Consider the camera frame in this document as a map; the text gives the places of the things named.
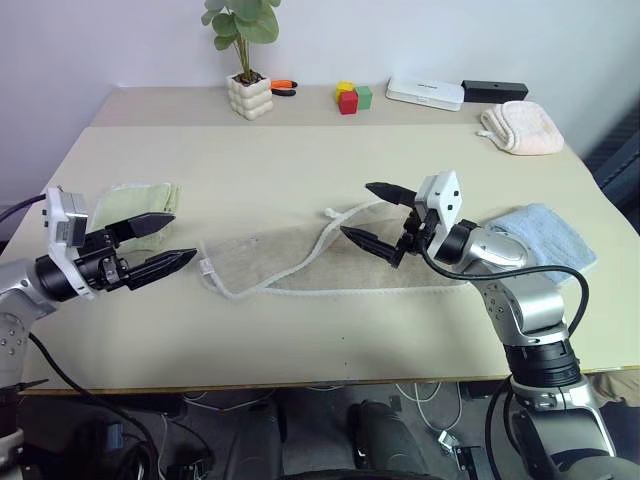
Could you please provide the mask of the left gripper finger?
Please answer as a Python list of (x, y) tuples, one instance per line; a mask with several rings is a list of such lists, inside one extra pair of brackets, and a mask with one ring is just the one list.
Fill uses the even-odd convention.
[(122, 243), (159, 232), (174, 219), (171, 213), (148, 212), (109, 224), (107, 230), (118, 243)]
[(170, 250), (146, 259), (130, 269), (123, 284), (129, 290), (159, 281), (185, 267), (197, 254), (196, 248)]

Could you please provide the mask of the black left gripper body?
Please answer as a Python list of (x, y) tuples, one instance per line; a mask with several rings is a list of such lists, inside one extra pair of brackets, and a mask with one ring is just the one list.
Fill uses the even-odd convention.
[(84, 236), (74, 264), (92, 289), (112, 291), (125, 285), (128, 263), (117, 255), (117, 249), (129, 239), (127, 233), (117, 225), (108, 225)]

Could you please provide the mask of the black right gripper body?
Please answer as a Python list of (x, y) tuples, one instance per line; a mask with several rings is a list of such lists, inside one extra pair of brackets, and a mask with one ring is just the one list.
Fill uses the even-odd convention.
[(403, 253), (422, 254), (431, 244), (436, 226), (439, 224), (439, 214), (436, 209), (427, 209), (423, 217), (413, 208), (403, 224), (404, 232), (398, 241), (398, 247)]

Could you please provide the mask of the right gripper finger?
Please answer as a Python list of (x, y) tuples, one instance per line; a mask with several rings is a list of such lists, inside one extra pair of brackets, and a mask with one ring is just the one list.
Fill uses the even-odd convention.
[(377, 235), (348, 226), (341, 226), (340, 230), (361, 250), (385, 260), (393, 268), (397, 268), (401, 263), (404, 252), (391, 244), (381, 241)]
[(394, 205), (414, 206), (416, 193), (399, 185), (385, 182), (370, 182), (365, 188), (377, 196)]

